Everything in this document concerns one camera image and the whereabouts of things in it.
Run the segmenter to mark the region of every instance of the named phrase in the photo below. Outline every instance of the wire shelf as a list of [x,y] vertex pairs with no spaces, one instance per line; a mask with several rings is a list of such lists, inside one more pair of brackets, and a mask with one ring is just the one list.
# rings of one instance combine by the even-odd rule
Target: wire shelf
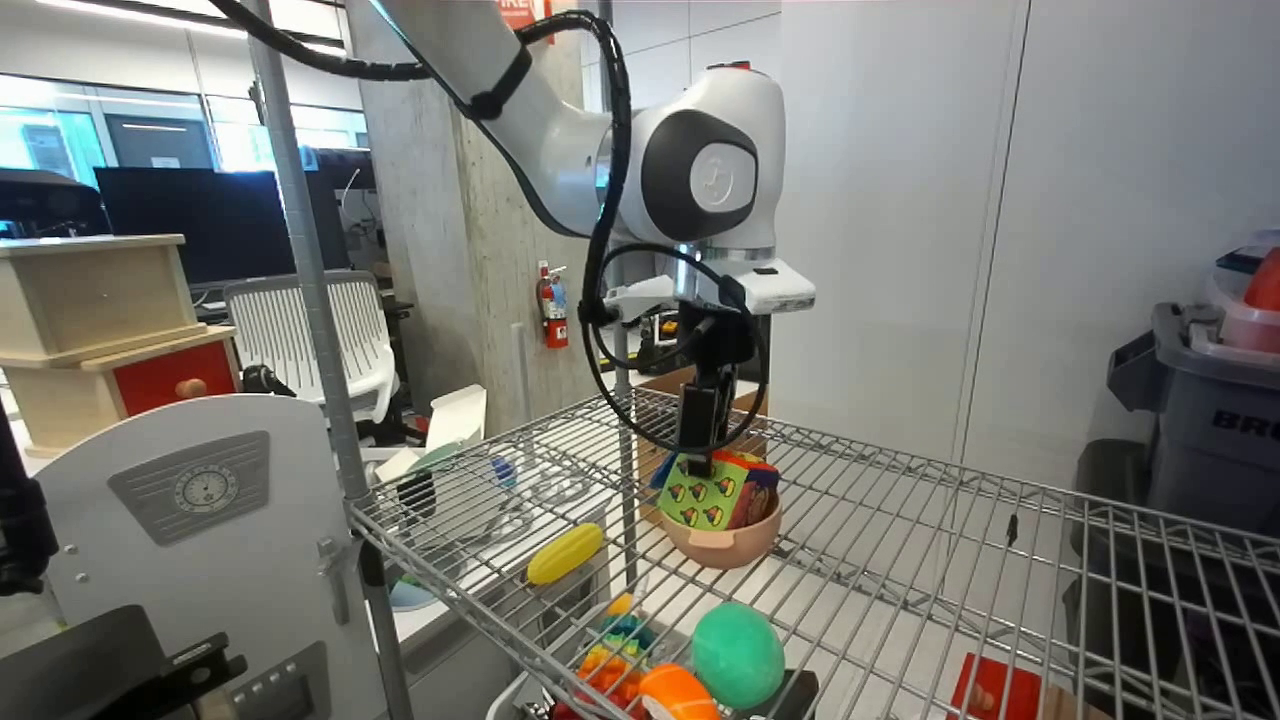
[[[780,695],[816,681],[802,715],[1013,706],[1024,672],[1039,715],[1280,715],[1277,539],[780,420],[747,439],[786,472],[786,536],[738,570],[632,525],[636,452],[600,400],[463,452],[434,482],[380,488],[353,521],[581,715],[640,715],[578,672],[627,587],[656,634],[648,662],[689,662],[695,619],[724,600],[764,611],[796,667]],[[523,587],[527,554],[581,521],[607,529],[607,550]],[[970,656],[1005,681],[961,681]]]

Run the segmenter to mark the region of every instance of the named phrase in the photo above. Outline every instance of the white wall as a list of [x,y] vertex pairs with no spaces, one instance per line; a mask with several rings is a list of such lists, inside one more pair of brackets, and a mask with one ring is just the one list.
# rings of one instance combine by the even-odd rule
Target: white wall
[[[613,0],[613,26],[636,106],[679,95],[709,62],[754,58],[780,72],[780,0]],[[595,46],[583,46],[583,75],[595,72]]]
[[[105,16],[0,0],[0,72],[84,84],[246,95],[250,41],[147,26]],[[362,106],[353,80],[288,62],[297,105]]]
[[786,3],[780,417],[957,456],[1021,0]]
[[1035,0],[966,456],[1070,480],[1145,436],[1107,352],[1280,218],[1277,0]]
[[1148,431],[1107,352],[1280,218],[1277,0],[615,9],[640,105],[705,46],[786,80],[780,249],[819,307],[776,327],[776,417],[1070,482]]

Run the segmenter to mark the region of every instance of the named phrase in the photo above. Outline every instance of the plastic fruit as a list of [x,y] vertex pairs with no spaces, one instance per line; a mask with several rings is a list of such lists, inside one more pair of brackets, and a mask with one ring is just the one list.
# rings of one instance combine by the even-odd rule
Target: plastic fruit
[[719,605],[694,629],[694,672],[719,703],[745,710],[786,685],[786,645],[747,605]]
[[632,715],[644,715],[644,706],[636,703],[644,667],[648,652],[640,647],[640,638],[604,634],[583,652],[578,674],[604,691],[615,706],[632,706]]
[[583,569],[600,546],[604,546],[604,529],[600,529],[600,525],[581,525],[581,529],[556,536],[554,545],[546,545],[546,546],[527,558],[523,581],[527,581],[534,587],[562,582],[565,575],[572,575],[578,569]]
[[654,720],[719,720],[711,691],[679,662],[644,672],[640,701]]

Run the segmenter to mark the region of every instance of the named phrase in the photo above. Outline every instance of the box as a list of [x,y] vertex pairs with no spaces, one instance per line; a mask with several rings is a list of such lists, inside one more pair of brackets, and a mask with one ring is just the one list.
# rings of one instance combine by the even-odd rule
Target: box
[[228,327],[198,327],[130,352],[5,367],[5,374],[34,431],[34,452],[52,456],[125,417],[188,395],[236,393],[228,341]]
[[183,237],[70,237],[0,243],[0,367],[198,333],[177,255]]
[[[679,425],[679,393],[686,383],[694,380],[694,367],[678,367],[669,374],[656,374],[648,383],[636,386],[636,425],[644,431],[656,431],[656,436],[669,436],[678,439],[678,425]],[[727,420],[727,431],[754,413],[755,404],[755,393],[740,393],[734,400],[734,420]],[[754,452],[754,456],[768,456],[768,443],[762,436],[762,429],[747,429],[747,436],[740,436],[738,443],[727,443],[738,452]],[[648,443],[644,436],[636,439],[636,482],[640,482],[640,515],[662,525],[656,521],[656,507],[654,507],[654,490],[648,490],[648,480],[654,472],[669,458],[669,452],[662,443]]]

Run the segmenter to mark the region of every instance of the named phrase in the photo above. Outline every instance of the green ball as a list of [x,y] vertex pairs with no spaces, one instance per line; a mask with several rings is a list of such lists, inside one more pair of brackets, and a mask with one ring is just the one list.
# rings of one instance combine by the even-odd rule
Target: green ball
[[747,710],[786,685],[786,645],[747,605],[719,605],[694,629],[694,672],[719,703]]

